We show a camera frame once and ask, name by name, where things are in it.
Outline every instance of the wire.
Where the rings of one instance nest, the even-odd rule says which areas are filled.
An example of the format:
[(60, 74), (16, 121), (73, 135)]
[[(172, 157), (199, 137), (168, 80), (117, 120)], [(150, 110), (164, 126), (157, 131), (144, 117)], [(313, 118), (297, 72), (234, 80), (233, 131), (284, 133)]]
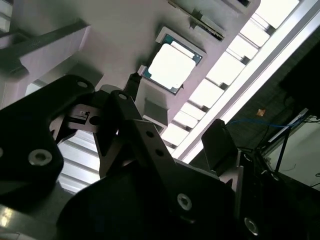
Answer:
[(240, 119), (240, 120), (235, 120), (230, 122), (229, 124), (235, 124), (235, 123), (253, 123), (253, 124), (264, 124), (270, 127), (274, 127), (274, 128), (286, 128), (286, 127), (294, 127), (297, 126), (298, 124), (300, 124), (302, 122), (302, 120), (298, 119), (296, 122), (292, 123), (292, 124), (288, 124), (288, 125), (278, 125), (278, 124), (274, 124), (274, 123), (269, 123), (267, 121), (263, 121), (263, 120), (258, 120), (258, 119)]

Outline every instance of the screw hole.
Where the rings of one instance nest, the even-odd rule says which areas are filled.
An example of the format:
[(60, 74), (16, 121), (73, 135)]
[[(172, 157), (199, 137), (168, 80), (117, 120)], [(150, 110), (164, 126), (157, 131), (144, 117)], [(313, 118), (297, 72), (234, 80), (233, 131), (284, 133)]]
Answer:
[(37, 153), (37, 154), (35, 155), (35, 158), (36, 158), (37, 160), (39, 160), (39, 161), (44, 161), (44, 160), (47, 159), (46, 155), (44, 155), (43, 153)]
[(159, 150), (159, 149), (156, 149), (156, 150), (155, 150), (155, 153), (156, 153), (158, 156), (160, 156), (160, 157), (162, 157), (163, 155), (165, 155), (164, 152), (161, 151), (161, 150)]
[(123, 99), (123, 100), (127, 100), (127, 96), (122, 94), (122, 93), (119, 93), (119, 98)]
[(89, 123), (93, 126), (97, 126), (101, 123), (101, 118), (99, 116), (93, 116), (90, 118)]
[(153, 138), (155, 135), (150, 132), (150, 131), (146, 131), (146, 134), (148, 135), (149, 138)]
[(85, 83), (85, 82), (83, 82), (83, 81), (78, 81), (78, 86), (80, 86), (80, 87), (82, 87), (82, 88), (87, 88), (88, 87), (88, 85)]

